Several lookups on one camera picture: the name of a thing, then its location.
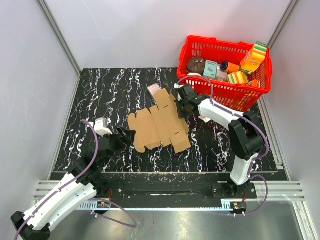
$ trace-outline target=plastic basket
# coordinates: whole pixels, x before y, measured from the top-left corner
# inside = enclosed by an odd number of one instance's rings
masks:
[[[187,76],[187,64],[192,57],[201,57],[219,64],[228,61],[239,65],[252,46],[253,44],[245,42],[233,43],[218,41],[216,38],[188,36],[180,54],[177,76],[179,79]],[[250,81],[254,79],[260,81],[260,88],[210,80],[213,84],[214,100],[228,108],[247,112],[263,94],[269,93],[272,77],[272,61],[269,49],[266,52],[264,62],[248,77]],[[210,95],[211,93],[209,84],[199,77],[190,77],[182,81],[181,84],[191,84],[198,94]]]

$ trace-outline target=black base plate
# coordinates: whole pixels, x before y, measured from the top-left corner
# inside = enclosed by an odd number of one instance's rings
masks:
[[[257,192],[255,185],[253,183],[248,183],[247,187],[244,190],[237,192],[235,195],[232,195],[227,191],[227,186],[229,183],[212,183],[212,197],[214,199],[256,199]]]
[[[124,196],[125,184],[121,180],[109,180],[109,189],[112,190],[112,199],[121,199]]]

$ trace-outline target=cardboard flap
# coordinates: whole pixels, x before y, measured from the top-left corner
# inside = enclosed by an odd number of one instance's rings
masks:
[[[161,140],[158,134],[154,119],[147,108],[128,116],[128,125],[130,130],[136,130],[134,137],[134,147],[137,152],[144,153],[145,146],[148,149],[160,147]]]
[[[157,105],[150,107],[150,112],[152,114],[154,123],[156,125],[157,130],[158,130],[158,134],[160,136],[162,145],[164,147],[169,146],[171,144],[170,136],[167,131],[166,124],[162,120],[162,116],[161,116],[161,113],[159,112]]]
[[[170,95],[169,95],[169,99],[171,100],[171,102],[175,102],[175,100],[176,100],[176,98],[175,98],[175,96],[173,96],[172,95],[172,93],[170,93]]]
[[[129,129],[130,130],[136,130],[137,126],[136,126],[136,116],[134,113],[131,113],[128,116],[128,125],[129,125]]]
[[[188,135],[188,133],[189,133],[189,125],[188,125],[188,123],[186,122],[186,120],[184,118],[180,119],[180,122],[181,122],[181,125],[182,125],[182,127],[183,127],[183,129],[185,131],[185,134]]]
[[[165,106],[169,105],[172,101],[169,99],[169,93],[165,88],[158,91],[155,95],[153,95],[156,105],[158,109],[162,109]]]
[[[161,113],[162,121],[165,123],[170,137],[175,135],[176,133],[186,132],[181,125],[181,120],[178,117],[178,112],[172,104],[160,109],[159,112]]]
[[[174,152],[180,153],[184,150],[191,148],[191,144],[188,138],[188,135],[185,134],[185,132],[179,132],[173,136],[170,137]]]

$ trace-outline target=white robotic arm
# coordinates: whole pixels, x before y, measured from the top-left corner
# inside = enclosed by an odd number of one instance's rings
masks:
[[[237,186],[246,184],[249,180],[248,173],[251,170],[251,163],[264,148],[265,143],[253,127],[248,126],[237,116],[247,118],[262,129],[257,115],[253,112],[243,113],[232,110],[214,100],[212,100],[214,103],[212,104],[209,96],[198,95],[189,84],[179,86],[177,91],[178,101],[176,101],[176,104],[181,118],[188,118],[192,114],[198,114],[215,121],[229,130],[231,148],[235,154],[230,179]]]
[[[25,212],[17,211],[11,217],[23,240],[47,240],[57,225],[77,207],[94,198],[106,197],[108,180],[101,174],[115,151],[133,143],[135,131],[118,127],[112,133],[105,118],[98,118],[91,129],[101,136],[92,142],[81,158],[74,163],[63,179],[40,202]]]

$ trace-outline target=yellow package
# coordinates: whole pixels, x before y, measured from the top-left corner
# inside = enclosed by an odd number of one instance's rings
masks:
[[[240,62],[241,71],[245,74],[253,74],[266,58],[268,46],[257,42]]]
[[[248,76],[245,75],[242,71],[236,71],[228,75],[228,82],[231,84],[244,85],[249,83],[249,79],[248,79]]]

